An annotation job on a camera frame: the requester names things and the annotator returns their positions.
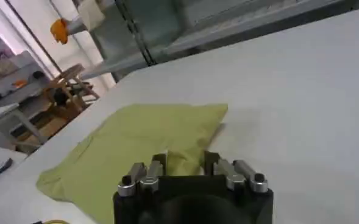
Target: wooden chair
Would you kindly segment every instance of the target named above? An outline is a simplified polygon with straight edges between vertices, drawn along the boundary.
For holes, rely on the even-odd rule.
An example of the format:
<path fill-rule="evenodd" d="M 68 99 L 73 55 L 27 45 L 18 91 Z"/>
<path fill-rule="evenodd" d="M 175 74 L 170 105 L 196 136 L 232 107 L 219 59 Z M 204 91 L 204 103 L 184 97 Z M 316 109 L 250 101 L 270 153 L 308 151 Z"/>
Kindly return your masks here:
<path fill-rule="evenodd" d="M 51 103 L 51 107 L 48 108 L 48 111 L 52 112 L 56 116 L 71 120 L 84 109 L 86 109 L 87 105 L 82 99 L 82 96 L 80 96 L 78 93 L 75 93 L 74 95 L 70 93 L 67 87 L 70 86 L 70 80 L 74 80 L 81 88 L 84 89 L 86 93 L 91 94 L 97 100 L 99 99 L 99 95 L 96 94 L 96 92 L 94 92 L 91 88 L 89 88 L 86 84 L 77 78 L 77 75 L 83 70 L 84 68 L 81 64 L 74 65 L 51 80 L 49 85 L 43 89 L 43 95 Z M 61 88 L 69 98 L 70 103 L 68 103 L 65 108 L 57 107 L 55 99 L 53 98 L 51 91 L 57 88 Z"/>

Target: metal shelf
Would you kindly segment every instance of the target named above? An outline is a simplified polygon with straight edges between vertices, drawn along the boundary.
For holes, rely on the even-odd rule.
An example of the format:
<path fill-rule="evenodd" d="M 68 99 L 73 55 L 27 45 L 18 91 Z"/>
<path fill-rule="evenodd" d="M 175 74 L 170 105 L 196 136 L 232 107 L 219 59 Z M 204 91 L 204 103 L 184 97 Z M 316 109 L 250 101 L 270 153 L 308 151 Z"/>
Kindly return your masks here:
<path fill-rule="evenodd" d="M 256 11 L 247 12 L 212 26 L 200 26 L 200 29 L 192 27 L 163 51 L 170 55 L 340 1 L 342 0 L 284 0 L 273 2 Z"/>

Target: shelf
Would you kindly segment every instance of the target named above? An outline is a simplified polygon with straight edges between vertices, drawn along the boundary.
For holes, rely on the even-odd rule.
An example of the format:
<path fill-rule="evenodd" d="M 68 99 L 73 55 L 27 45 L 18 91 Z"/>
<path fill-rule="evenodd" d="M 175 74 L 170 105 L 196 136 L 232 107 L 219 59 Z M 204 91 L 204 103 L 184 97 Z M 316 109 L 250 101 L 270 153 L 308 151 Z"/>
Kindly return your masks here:
<path fill-rule="evenodd" d="M 109 9 L 114 5 L 115 5 L 115 0 L 102 0 L 101 3 L 99 3 L 99 7 L 101 8 L 102 11 Z M 83 30 L 86 30 L 86 27 L 84 26 L 79 16 L 77 16 L 67 24 L 68 35 L 73 35 Z"/>
<path fill-rule="evenodd" d="M 342 0 L 284 0 L 266 5 L 256 11 L 247 12 L 233 19 L 228 19 L 213 26 L 196 29 L 193 27 L 163 51 L 173 54 L 192 47 L 200 46 L 224 37 L 238 34 L 265 24 L 273 23 L 301 13 L 309 12 Z"/>

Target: green cloth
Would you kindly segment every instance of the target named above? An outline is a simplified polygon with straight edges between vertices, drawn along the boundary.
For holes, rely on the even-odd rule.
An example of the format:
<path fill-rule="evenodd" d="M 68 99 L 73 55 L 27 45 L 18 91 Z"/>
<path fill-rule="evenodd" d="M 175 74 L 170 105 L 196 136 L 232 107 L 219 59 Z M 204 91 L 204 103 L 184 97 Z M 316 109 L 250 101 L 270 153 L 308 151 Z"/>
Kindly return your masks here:
<path fill-rule="evenodd" d="M 133 163 L 149 164 L 167 152 L 168 175 L 195 175 L 227 111 L 226 104 L 135 104 L 124 107 L 80 142 L 55 168 L 44 171 L 37 188 L 70 201 L 98 223 L 112 224 L 113 194 Z"/>

